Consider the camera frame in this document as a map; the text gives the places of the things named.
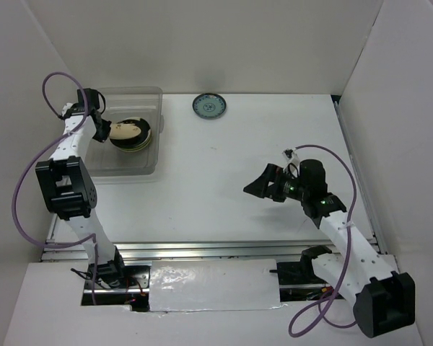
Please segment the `cream plate with floral marks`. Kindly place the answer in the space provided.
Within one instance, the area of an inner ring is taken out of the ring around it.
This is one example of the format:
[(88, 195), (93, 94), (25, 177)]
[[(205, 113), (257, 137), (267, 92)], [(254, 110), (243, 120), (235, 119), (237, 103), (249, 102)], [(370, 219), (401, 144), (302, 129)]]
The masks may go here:
[(136, 123), (112, 123), (109, 139), (127, 140), (141, 135), (141, 128)]

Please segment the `black glossy plate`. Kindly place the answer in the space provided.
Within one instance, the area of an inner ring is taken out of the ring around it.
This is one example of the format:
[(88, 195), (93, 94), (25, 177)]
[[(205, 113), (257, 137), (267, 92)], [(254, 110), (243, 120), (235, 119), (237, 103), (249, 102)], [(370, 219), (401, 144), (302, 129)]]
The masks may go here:
[(141, 117), (130, 117), (110, 127), (110, 142), (123, 151), (139, 151), (152, 139), (150, 124)]

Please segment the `blue floral plate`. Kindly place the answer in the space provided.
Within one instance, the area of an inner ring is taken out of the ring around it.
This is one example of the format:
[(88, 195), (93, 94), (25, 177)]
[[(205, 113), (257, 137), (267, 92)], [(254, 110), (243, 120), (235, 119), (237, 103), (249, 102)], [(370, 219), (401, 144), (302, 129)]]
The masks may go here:
[(200, 118), (214, 120), (223, 116), (227, 110), (227, 103), (219, 94), (204, 93), (193, 100), (192, 109)]

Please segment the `cream plate black patch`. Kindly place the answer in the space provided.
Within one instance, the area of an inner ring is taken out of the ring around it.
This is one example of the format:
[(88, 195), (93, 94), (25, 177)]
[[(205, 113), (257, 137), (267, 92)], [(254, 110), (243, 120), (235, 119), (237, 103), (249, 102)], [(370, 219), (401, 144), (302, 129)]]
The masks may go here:
[(141, 151), (145, 149), (151, 142), (152, 132), (149, 130), (147, 133), (144, 132), (139, 136), (128, 139), (123, 147), (123, 150), (127, 152)]

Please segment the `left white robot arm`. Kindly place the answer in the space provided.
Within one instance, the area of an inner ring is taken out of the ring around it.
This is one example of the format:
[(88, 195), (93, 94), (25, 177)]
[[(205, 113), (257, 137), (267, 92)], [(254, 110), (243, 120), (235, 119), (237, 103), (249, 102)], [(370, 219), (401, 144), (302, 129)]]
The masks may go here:
[(96, 89), (77, 92), (62, 118), (66, 135), (49, 160), (36, 164), (35, 172), (45, 205), (65, 221), (88, 256), (89, 278), (109, 288), (123, 288), (128, 270), (117, 247), (108, 239), (96, 214), (97, 191), (84, 164), (91, 141), (104, 143), (111, 122), (102, 119), (104, 96)]

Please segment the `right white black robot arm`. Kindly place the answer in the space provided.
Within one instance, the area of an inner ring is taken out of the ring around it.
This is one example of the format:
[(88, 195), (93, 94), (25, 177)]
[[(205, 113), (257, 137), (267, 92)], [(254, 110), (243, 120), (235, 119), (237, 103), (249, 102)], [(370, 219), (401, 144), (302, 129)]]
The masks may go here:
[(332, 285), (350, 304), (365, 336), (377, 337), (415, 322), (413, 278), (406, 272), (396, 272), (351, 222), (350, 210), (328, 191), (320, 161), (301, 161), (295, 177), (288, 169), (268, 164), (243, 191), (278, 203), (286, 199), (300, 202), (305, 215), (339, 252), (334, 255), (326, 246), (304, 250), (300, 275), (307, 282), (321, 279)]

